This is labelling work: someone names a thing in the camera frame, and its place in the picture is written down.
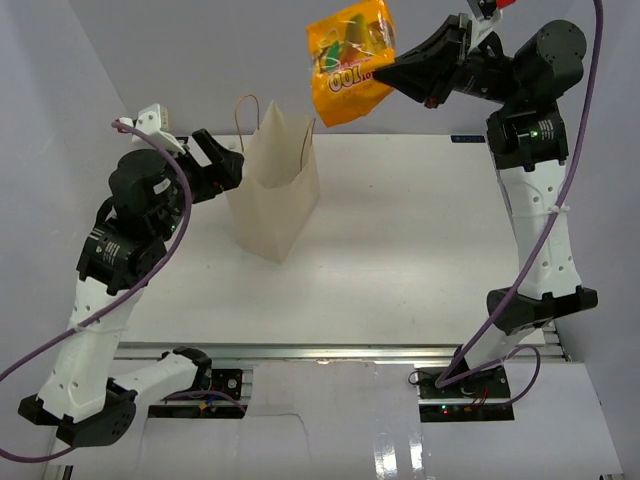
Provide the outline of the orange snack pack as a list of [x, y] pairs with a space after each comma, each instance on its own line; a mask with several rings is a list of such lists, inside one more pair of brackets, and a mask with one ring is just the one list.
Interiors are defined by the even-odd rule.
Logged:
[[306, 27], [312, 102], [328, 128], [368, 115], [393, 89], [374, 79], [395, 60], [395, 23], [384, 1], [360, 1]]

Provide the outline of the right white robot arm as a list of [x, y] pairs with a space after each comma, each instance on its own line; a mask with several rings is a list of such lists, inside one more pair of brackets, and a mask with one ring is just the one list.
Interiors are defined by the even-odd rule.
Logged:
[[374, 71], [376, 81], [434, 109], [450, 94], [495, 102], [486, 139], [517, 247], [514, 283], [489, 292], [486, 323], [437, 378], [472, 399], [485, 369], [549, 322], [596, 307], [575, 266], [566, 198], [579, 151], [570, 147], [559, 99], [594, 74], [583, 65], [584, 33], [567, 20], [542, 26], [515, 54], [496, 33], [500, 11], [447, 18], [427, 40]]

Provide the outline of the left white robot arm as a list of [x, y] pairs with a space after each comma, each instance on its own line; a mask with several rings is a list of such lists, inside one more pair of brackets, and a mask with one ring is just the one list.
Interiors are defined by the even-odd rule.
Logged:
[[109, 446], [133, 423], [144, 400], [211, 387], [212, 361], [178, 347], [149, 367], [112, 377], [111, 363], [144, 288], [182, 240], [193, 205], [239, 187], [244, 157], [205, 129], [173, 147], [153, 144], [126, 153], [110, 174], [110, 196], [96, 214], [76, 267], [67, 333], [48, 380], [21, 400], [18, 413], [53, 427], [71, 448]]

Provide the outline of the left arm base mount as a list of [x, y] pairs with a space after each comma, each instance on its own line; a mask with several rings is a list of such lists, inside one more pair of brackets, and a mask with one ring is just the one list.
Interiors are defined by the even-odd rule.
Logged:
[[163, 400], [148, 409], [149, 419], [239, 420], [245, 416], [252, 388], [252, 373], [242, 369], [215, 369], [203, 393]]

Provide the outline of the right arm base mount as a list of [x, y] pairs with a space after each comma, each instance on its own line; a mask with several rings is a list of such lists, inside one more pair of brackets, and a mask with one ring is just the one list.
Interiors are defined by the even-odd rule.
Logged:
[[419, 368], [408, 383], [418, 393], [423, 424], [480, 423], [514, 421], [511, 390], [503, 367], [496, 367], [443, 388], [435, 386], [440, 371]]

